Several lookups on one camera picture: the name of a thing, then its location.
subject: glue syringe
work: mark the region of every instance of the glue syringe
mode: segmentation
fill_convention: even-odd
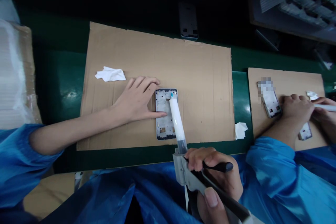
[[[186,154],[188,151],[186,137],[184,135],[179,104],[177,103],[177,99],[173,97],[173,93],[171,94],[171,99],[169,100],[170,110],[173,117],[173,123],[175,128],[175,135],[177,140],[178,152],[180,154]]]

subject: hand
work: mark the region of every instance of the hand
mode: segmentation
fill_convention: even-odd
[[[325,97],[320,97],[312,101],[312,103],[336,106],[336,102]],[[324,108],[316,107],[313,112],[313,117],[321,123],[321,127],[329,139],[336,143],[336,112],[330,112]]]
[[[292,94],[285,96],[282,106],[282,119],[290,119],[293,123],[303,125],[309,121],[314,111],[314,104],[304,96]]]
[[[336,106],[336,102],[325,97],[320,97],[316,100],[313,100],[312,103]],[[330,123],[336,126],[336,112],[329,112],[324,108],[316,107],[313,116],[322,123]]]
[[[160,81],[154,77],[130,79],[125,90],[113,104],[114,113],[121,118],[120,125],[149,118],[159,118],[167,115],[166,112],[152,112],[147,104],[153,93],[159,89]]]
[[[243,194],[243,186],[240,180],[238,163],[233,157],[216,151],[214,148],[191,148],[184,156],[188,159],[189,170],[201,171],[202,161],[209,167],[214,167],[219,163],[231,162],[233,169],[222,173],[207,169],[207,171],[222,186],[222,189],[234,200],[238,201]],[[197,195],[198,212],[204,223],[229,223],[228,217],[222,201],[216,191],[209,187],[204,192],[205,197],[199,192]]]

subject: cardboard sheet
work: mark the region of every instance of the cardboard sheet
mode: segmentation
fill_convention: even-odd
[[[230,48],[90,23],[81,115],[113,105],[128,80],[157,77],[162,88],[178,90],[186,141],[234,140],[235,119]],[[103,66],[122,69],[125,81],[104,82]],[[149,108],[155,111],[155,100]],[[156,139],[155,119],[132,122],[77,144],[77,150],[176,144]]]
[[[319,97],[324,96],[321,74],[249,68],[248,85],[250,89],[251,114],[255,138],[268,129],[275,120],[275,118],[268,118],[265,108],[261,103],[261,98],[259,97],[257,82],[263,77],[271,78],[275,87],[275,93],[280,102],[281,97],[294,93],[307,96],[307,90],[316,92]],[[295,142],[295,150],[302,151],[327,145],[318,126],[315,125],[313,121],[310,121],[309,125],[313,137],[305,141],[300,141],[299,138],[297,138]]]

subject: white cloth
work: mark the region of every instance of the white cloth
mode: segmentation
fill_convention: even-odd
[[[319,97],[318,94],[313,91],[306,91],[306,93],[310,100],[316,100]]]
[[[246,123],[238,122],[234,125],[234,130],[236,132],[236,140],[245,138],[245,131],[248,130]]]
[[[103,71],[98,71],[95,77],[103,79],[105,82],[126,80],[124,72],[121,69],[108,68],[107,66],[104,66]]]

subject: sleeve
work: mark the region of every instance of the sleeve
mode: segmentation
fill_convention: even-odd
[[[44,156],[31,148],[29,136],[40,127],[43,125],[25,124],[0,131],[0,209],[20,203],[62,154]]]
[[[262,136],[246,156],[261,190],[303,223],[336,219],[336,187],[294,161],[288,145]]]

